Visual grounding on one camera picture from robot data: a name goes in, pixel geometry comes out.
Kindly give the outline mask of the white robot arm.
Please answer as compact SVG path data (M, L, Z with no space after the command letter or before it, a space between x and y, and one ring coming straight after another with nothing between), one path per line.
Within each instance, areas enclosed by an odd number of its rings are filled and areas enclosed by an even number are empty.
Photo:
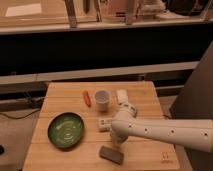
M113 117L111 136L119 144L134 136L213 153L213 120L138 119L130 103L121 104Z

